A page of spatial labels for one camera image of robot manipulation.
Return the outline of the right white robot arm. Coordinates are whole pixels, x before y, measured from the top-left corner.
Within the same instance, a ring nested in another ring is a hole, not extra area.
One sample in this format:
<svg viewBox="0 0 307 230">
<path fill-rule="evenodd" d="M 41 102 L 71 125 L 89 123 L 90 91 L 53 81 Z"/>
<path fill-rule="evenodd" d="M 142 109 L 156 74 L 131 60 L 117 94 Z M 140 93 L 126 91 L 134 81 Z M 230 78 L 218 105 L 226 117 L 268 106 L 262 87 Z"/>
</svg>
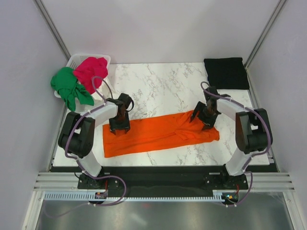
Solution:
<svg viewBox="0 0 307 230">
<path fill-rule="evenodd" d="M 222 187 L 229 189 L 237 183 L 236 176 L 244 174 L 252 158 L 266 154 L 271 148 L 272 131 L 267 111 L 248 108 L 228 94 L 219 94 L 215 87 L 202 89 L 206 103 L 197 103 L 191 122 L 197 118 L 203 123 L 202 130 L 209 130 L 221 114 L 235 121 L 236 150 L 224 165 L 219 180 Z"/>
</svg>

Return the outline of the orange t shirt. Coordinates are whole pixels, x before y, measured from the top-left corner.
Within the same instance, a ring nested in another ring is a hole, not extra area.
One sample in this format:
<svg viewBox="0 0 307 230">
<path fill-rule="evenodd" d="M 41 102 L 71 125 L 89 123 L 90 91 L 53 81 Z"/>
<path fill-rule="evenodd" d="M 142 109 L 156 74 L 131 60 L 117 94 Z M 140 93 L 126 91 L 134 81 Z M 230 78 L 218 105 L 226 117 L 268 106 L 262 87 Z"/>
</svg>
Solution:
<svg viewBox="0 0 307 230">
<path fill-rule="evenodd" d="M 203 123 L 197 118 L 190 123 L 192 112 L 135 119 L 130 121 L 127 134 L 118 131 L 116 136 L 109 131 L 109 125 L 103 125 L 104 156 L 112 158 L 218 141 L 219 131 L 214 127 L 202 131 Z"/>
</svg>

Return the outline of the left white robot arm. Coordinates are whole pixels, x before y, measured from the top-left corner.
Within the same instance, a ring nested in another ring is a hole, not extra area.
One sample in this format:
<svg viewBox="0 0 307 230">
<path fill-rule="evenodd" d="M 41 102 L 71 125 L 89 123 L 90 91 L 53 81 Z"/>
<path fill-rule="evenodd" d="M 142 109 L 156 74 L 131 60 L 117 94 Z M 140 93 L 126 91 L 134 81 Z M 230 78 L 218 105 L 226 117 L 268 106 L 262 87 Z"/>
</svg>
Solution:
<svg viewBox="0 0 307 230">
<path fill-rule="evenodd" d="M 134 106 L 133 99 L 121 93 L 117 99 L 108 98 L 88 112 L 69 112 L 66 115 L 58 145 L 64 149 L 67 158 L 77 161 L 94 188 L 101 188 L 105 184 L 105 176 L 101 174 L 103 167 L 92 151 L 95 129 L 108 121 L 112 134 L 118 131 L 127 133 L 130 130 L 129 106 Z"/>
</svg>

